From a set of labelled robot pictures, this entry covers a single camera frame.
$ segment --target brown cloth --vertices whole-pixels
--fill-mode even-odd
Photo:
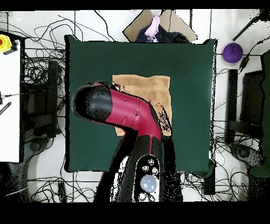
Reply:
[[[155,109],[158,118],[162,118],[163,108],[165,109],[171,123],[171,96],[169,92],[170,77],[152,76],[149,78],[136,74],[119,74],[112,76],[112,82],[121,86],[120,90],[134,96],[143,98],[150,102]],[[171,135],[171,131],[161,124],[164,135]],[[124,131],[115,128],[118,136],[123,136]]]

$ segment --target cardboard box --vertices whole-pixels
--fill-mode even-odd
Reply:
[[[179,32],[186,36],[189,42],[197,38],[195,32],[178,17],[173,11],[165,10],[160,16],[160,26],[167,32]],[[130,24],[123,30],[123,34],[129,42],[135,42],[142,28],[150,25],[153,20],[153,15],[150,10],[143,10]]]

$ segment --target purple ball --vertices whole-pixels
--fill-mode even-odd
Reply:
[[[237,43],[230,43],[223,50],[223,58],[229,63],[237,63],[242,56],[243,49]]]

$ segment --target green mat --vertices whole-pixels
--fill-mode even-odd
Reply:
[[[208,172],[215,40],[205,44],[80,42],[70,35],[65,40],[69,101],[79,86],[96,80],[111,83],[113,74],[170,76],[177,171]],[[70,107],[68,113],[66,144],[70,146],[65,167],[70,172],[107,171],[121,137],[114,127],[78,119]]]
[[[262,150],[265,161],[262,166],[251,168],[250,174],[256,177],[265,178],[270,177],[270,50],[261,56],[261,62],[265,73],[262,83],[264,91]]]

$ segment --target white table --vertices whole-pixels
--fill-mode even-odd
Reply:
[[[0,91],[2,95],[20,93],[20,44],[8,55],[0,53]],[[0,115],[0,162],[19,162],[20,96],[3,99],[0,110],[12,104]]]

